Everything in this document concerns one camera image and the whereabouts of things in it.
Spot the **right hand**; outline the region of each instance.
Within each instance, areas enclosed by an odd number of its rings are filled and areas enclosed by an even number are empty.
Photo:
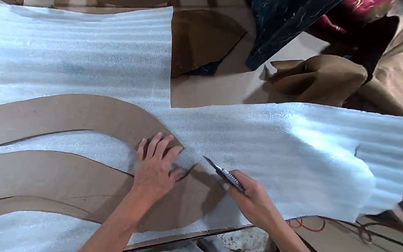
[[[234,186],[230,186],[228,194],[237,202],[243,215],[251,223],[268,232],[276,225],[278,219],[282,219],[282,216],[264,186],[240,170],[232,170],[230,174],[242,184],[245,194]]]

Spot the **fabric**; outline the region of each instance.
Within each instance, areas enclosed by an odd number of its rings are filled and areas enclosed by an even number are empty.
[[[321,16],[309,32],[329,41],[350,43],[368,22],[385,16],[395,0],[343,0]]]
[[[345,58],[319,55],[308,60],[273,61],[273,86],[293,101],[341,106],[366,80],[366,70]]]
[[[341,0],[247,0],[256,40],[245,64],[256,70]]]

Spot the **white foam sheet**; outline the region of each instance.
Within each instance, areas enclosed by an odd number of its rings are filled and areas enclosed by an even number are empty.
[[[206,155],[248,172],[285,218],[352,221],[401,199],[403,117],[309,104],[170,108],[171,15],[170,8],[97,16],[0,5],[0,104],[66,93],[132,102],[190,150],[183,161]],[[131,146],[92,131],[44,135],[0,153],[27,149],[72,152],[134,173]],[[248,224],[224,197],[187,227],[133,234],[129,244]],[[97,227],[56,213],[9,213],[0,216],[0,251],[75,251]]]

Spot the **orange cord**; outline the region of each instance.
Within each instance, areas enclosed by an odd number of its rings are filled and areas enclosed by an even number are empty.
[[[311,229],[311,228],[305,226],[305,225],[303,224],[303,219],[298,219],[298,218],[295,219],[296,222],[298,222],[299,226],[292,226],[291,220],[287,220],[286,222],[287,222],[288,226],[290,226],[290,227],[292,227],[292,228],[297,229],[297,228],[300,228],[300,227],[304,227],[305,229],[307,229],[307,230],[309,230],[309,231],[312,231],[312,232],[316,232],[316,233],[317,233],[317,232],[323,231],[324,228],[326,227],[326,220],[325,220],[323,217],[321,217],[321,216],[318,216],[318,217],[320,217],[321,219],[323,219],[323,226],[322,226],[320,229],[317,229],[317,230]]]

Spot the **fingernail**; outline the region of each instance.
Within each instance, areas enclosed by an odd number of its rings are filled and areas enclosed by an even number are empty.
[[[230,187],[230,184],[228,184],[228,183],[223,183],[223,188],[225,189],[225,191],[228,191],[228,189],[229,189],[229,187]]]

